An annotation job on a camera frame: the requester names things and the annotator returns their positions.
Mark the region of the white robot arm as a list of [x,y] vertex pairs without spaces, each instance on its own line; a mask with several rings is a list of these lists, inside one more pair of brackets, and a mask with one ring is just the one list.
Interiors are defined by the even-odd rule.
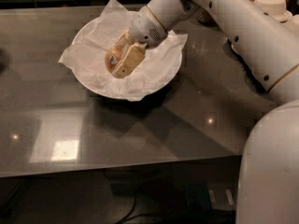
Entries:
[[129,75],[145,49],[205,9],[278,108],[252,129],[244,148],[235,224],[299,224],[299,36],[250,0],[151,0],[115,46],[115,74]]

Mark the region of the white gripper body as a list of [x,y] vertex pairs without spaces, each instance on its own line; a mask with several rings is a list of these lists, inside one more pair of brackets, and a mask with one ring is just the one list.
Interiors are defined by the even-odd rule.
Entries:
[[168,32],[148,7],[142,7],[129,26],[129,35],[135,42],[153,49],[167,38]]

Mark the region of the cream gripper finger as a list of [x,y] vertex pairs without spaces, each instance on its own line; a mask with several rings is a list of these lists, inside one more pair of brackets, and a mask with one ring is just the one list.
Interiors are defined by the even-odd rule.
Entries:
[[145,54],[146,50],[143,44],[126,45],[122,50],[121,60],[112,71],[112,75],[116,78],[128,77],[143,62]]
[[115,42],[113,49],[121,51],[121,52],[125,52],[127,51],[133,44],[135,43],[135,41],[132,39],[132,37],[129,34],[128,30],[125,30],[117,39],[117,41]]

